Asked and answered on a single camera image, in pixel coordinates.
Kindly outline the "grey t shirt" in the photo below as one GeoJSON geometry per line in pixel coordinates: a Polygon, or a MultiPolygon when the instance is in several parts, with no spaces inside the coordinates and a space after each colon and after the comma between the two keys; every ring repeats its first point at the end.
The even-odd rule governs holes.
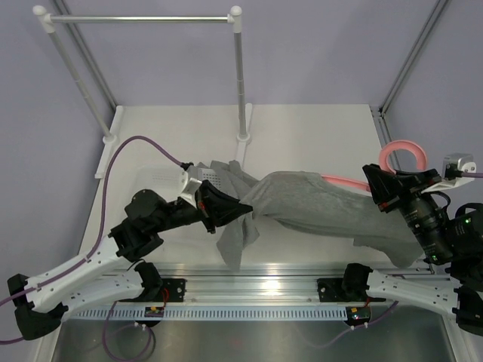
{"type": "Polygon", "coordinates": [[[259,238],[255,220],[261,216],[296,232],[351,238],[357,247],[384,253],[397,268],[410,267],[423,254],[398,211],[382,213],[371,197],[335,186],[317,173],[276,171],[258,180],[237,161],[212,161],[209,167],[222,192],[253,208],[228,224],[217,241],[233,271],[239,270],[244,249],[259,238]]]}

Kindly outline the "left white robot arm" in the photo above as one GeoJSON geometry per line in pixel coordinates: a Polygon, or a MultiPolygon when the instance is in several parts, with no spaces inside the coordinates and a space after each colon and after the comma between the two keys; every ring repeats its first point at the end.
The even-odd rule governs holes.
{"type": "Polygon", "coordinates": [[[20,339],[46,336],[97,305],[157,299],[163,280],[144,257],[162,245],[160,233],[200,222],[213,234],[252,210],[207,180],[191,179],[174,201],[150,189],[137,192],[125,207],[125,219],[92,250],[35,277],[17,274],[8,279],[20,339]]]}

